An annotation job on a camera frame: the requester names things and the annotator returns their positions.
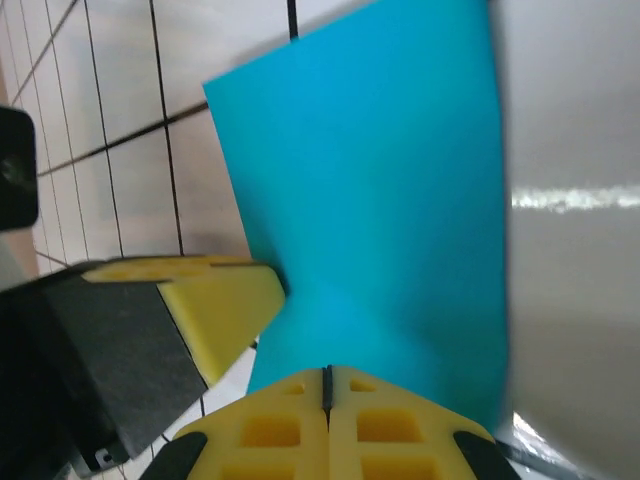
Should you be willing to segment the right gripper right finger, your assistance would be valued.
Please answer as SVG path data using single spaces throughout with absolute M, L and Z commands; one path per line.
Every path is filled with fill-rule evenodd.
M 331 479 L 519 477 L 475 421 L 354 368 L 331 379 Z

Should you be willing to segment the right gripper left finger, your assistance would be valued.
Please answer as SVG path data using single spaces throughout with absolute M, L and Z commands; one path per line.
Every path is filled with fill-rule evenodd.
M 144 479 L 326 479 L 328 369 L 308 369 L 183 427 Z

